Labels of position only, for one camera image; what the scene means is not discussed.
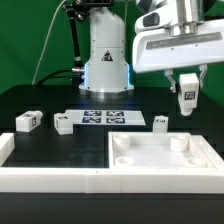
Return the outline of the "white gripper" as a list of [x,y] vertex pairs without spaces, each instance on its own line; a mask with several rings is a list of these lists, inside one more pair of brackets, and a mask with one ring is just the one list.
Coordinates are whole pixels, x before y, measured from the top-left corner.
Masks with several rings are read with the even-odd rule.
[[224,31],[170,37],[163,30],[145,31],[133,42],[132,64],[136,73],[164,71],[170,90],[176,92],[175,68],[199,66],[200,88],[204,87],[207,65],[224,61]]

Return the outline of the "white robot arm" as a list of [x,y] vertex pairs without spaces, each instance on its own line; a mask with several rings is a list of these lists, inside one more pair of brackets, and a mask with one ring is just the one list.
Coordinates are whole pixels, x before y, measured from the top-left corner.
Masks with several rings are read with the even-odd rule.
[[204,19],[203,0],[136,0],[132,62],[125,61],[125,23],[106,7],[90,11],[91,50],[79,89],[105,98],[133,89],[130,72],[206,66],[224,61],[224,18]]

